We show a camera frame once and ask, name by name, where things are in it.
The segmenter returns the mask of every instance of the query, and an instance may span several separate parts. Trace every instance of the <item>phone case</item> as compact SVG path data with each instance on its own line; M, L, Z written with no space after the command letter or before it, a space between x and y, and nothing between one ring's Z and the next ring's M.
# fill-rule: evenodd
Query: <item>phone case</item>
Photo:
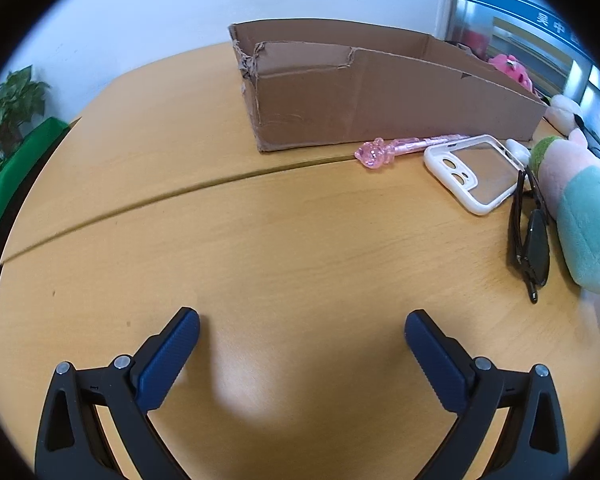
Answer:
M489 135L429 146L427 169L475 215L486 215L513 193L524 166Z

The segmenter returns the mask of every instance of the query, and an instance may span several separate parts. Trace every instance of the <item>green plush fabric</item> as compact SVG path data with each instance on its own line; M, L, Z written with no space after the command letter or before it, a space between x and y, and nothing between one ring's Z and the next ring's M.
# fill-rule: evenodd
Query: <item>green plush fabric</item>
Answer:
M5 163L0 172L0 218L18 186L46 150L68 131L69 125L49 117L25 137L22 145Z
M574 176L562 194L556 221L573 280L600 294L600 168Z
M544 154L546 153L546 149L551 145L554 140L560 139L558 136L545 137L541 139L531 150L531 160L529 161L529 167L531 171L534 172L534 175L538 177L538 169L540 168L540 163L544 159Z

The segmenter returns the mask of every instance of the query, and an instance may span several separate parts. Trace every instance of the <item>plush toy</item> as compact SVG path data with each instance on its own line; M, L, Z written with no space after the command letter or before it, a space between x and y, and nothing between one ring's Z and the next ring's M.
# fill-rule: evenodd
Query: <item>plush toy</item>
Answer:
M507 74L513 80L519 82L530 92L534 91L534 86L531 83L531 79L526 74L526 68L520 63L515 56L506 56L505 54L498 54L496 57L492 57L489 62L501 72Z
M540 140L531 151L530 167L558 226L573 280L600 294L600 160L576 128L569 140Z
M574 115L582 117L582 110L576 101L564 95L554 95L550 101L551 105L544 111L544 118L549 124L565 137L577 128Z

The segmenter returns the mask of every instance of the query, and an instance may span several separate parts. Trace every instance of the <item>pink crystal pen topper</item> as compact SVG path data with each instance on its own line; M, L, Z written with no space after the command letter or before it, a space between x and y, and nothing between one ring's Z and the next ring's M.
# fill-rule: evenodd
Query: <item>pink crystal pen topper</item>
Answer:
M425 139L410 137L409 139L394 139L389 141L378 137L372 142L365 142L356 150L354 156L366 168L377 170L383 164L391 164L396 155L422 152L429 146L467 139L468 137L466 135L451 134L439 137L427 137Z

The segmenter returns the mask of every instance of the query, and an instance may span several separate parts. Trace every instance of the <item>sunglasses lens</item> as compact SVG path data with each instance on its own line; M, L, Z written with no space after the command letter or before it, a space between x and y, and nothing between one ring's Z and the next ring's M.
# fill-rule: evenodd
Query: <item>sunglasses lens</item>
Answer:
M538 209L529 215L524 252L535 282L544 285L549 277L549 241L544 218Z

